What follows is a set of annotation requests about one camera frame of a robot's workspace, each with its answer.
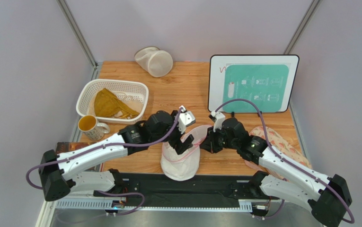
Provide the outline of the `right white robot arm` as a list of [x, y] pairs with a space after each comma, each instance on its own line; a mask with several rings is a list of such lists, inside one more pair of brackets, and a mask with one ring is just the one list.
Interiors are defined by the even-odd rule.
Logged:
[[269, 197], [305, 208], [326, 227], [339, 226], [349, 214], [353, 200], [343, 177], [330, 177], [302, 165], [269, 145], [266, 139], [249, 134], [236, 118], [226, 119], [221, 128], [208, 128], [200, 148], [211, 153], [234, 149], [244, 160], [280, 174], [282, 180], [257, 171], [249, 183]]

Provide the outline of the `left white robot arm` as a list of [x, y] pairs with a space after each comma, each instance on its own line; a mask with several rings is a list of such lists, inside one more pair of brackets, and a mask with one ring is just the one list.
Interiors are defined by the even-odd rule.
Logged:
[[121, 129], [105, 140], [87, 147], [56, 154], [44, 152], [38, 174], [46, 201], [59, 200], [71, 192], [102, 191], [119, 193], [122, 187], [118, 171], [88, 172], [108, 160], [126, 157], [167, 142], [178, 154], [192, 147], [192, 135], [183, 138], [187, 127], [195, 123], [192, 112], [180, 109], [172, 113], [158, 111], [147, 120]]

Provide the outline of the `white mesh laundry bag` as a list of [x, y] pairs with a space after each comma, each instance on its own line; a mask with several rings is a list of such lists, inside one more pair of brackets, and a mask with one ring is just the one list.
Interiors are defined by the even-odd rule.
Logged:
[[163, 143], [160, 164], [167, 177], [175, 181], [186, 181], [195, 176], [200, 165], [200, 144], [206, 138], [208, 128], [210, 125], [201, 125], [185, 134], [181, 141], [185, 141], [190, 135], [194, 140], [192, 147], [181, 155], [177, 154], [169, 143]]

